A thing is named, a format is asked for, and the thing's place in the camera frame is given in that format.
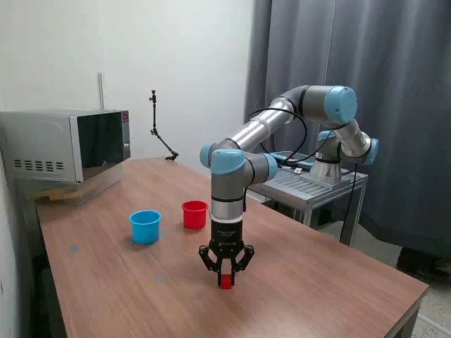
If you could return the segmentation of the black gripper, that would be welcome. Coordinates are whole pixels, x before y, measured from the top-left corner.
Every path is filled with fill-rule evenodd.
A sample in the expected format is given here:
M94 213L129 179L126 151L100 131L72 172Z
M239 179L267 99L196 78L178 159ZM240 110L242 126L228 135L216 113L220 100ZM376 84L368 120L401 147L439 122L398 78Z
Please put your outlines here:
M210 249L216 255L213 261L209 252ZM237 261L238 254L243 250L242 258ZM231 262L231 286L235 285L235 275L246 269L254 255L252 245L244 245L242 240L242 221L235 223L220 223L211 221L211 239L209 245L199 247L199 256L209 271L217 274L217 285L221 286L223 259L230 259Z

